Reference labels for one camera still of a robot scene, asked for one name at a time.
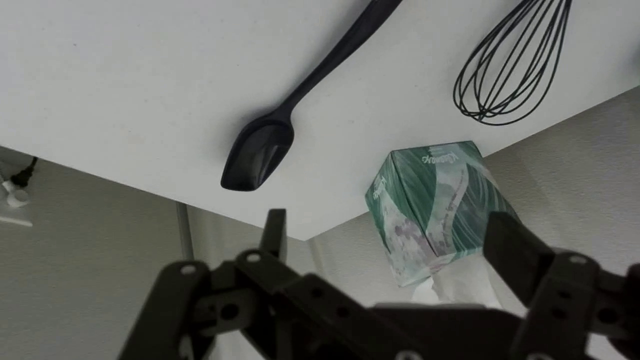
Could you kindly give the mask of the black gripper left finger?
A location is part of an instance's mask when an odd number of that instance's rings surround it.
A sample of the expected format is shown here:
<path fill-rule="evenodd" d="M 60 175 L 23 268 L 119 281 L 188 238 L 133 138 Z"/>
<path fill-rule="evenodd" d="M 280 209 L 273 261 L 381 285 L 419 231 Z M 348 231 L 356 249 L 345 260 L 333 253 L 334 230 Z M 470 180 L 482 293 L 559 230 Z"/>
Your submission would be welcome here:
<path fill-rule="evenodd" d="M 266 215 L 260 249 L 283 260 L 286 255 L 286 209 L 273 207 Z"/>

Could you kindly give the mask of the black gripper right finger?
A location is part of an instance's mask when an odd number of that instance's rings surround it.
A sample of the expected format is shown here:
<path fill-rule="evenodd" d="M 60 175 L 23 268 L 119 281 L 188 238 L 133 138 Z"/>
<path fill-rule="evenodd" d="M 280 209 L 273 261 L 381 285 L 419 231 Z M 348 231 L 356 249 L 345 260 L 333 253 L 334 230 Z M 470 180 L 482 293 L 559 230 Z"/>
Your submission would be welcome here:
<path fill-rule="evenodd" d="M 536 290 L 557 255 L 507 211 L 490 213 L 482 253 L 511 290 Z"/>

